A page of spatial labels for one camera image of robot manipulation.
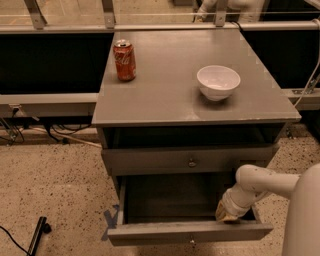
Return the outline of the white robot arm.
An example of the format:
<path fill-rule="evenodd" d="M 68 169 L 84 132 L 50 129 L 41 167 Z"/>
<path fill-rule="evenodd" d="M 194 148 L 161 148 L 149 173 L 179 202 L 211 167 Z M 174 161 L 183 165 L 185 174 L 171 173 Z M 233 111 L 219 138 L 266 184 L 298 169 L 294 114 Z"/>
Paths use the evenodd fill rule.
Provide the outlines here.
<path fill-rule="evenodd" d="M 235 221 L 268 195 L 282 196 L 289 200 L 282 256 L 320 256 L 320 164 L 302 174 L 246 164 L 235 177 L 218 203 L 217 221 Z"/>

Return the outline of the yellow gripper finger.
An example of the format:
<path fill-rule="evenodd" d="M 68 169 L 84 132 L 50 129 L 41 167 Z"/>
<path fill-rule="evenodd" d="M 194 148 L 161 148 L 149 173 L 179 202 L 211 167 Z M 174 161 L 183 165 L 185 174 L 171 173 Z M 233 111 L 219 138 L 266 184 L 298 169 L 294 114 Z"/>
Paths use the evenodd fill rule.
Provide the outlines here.
<path fill-rule="evenodd" d="M 218 202 L 218 204 L 217 204 L 217 208 L 216 208 L 216 211 L 215 211 L 215 216 L 216 217 L 224 217 L 225 215 L 226 215 L 226 210 L 225 210 L 223 201 L 220 200 Z"/>
<path fill-rule="evenodd" d="M 232 222 L 236 222 L 239 219 L 238 216 L 234 216 L 234 215 L 217 215 L 216 216 L 216 221 L 217 222 L 224 222 L 224 223 L 232 223 Z"/>

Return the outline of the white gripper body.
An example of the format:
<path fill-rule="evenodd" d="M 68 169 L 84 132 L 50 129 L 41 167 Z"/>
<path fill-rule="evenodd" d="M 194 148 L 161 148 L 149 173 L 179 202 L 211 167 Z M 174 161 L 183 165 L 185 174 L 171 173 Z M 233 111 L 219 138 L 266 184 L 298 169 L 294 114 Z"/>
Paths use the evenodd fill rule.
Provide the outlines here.
<path fill-rule="evenodd" d="M 221 214 L 226 217 L 242 217 L 251 206 L 267 196 L 266 192 L 257 192 L 243 189 L 239 184 L 226 190 L 222 196 Z"/>

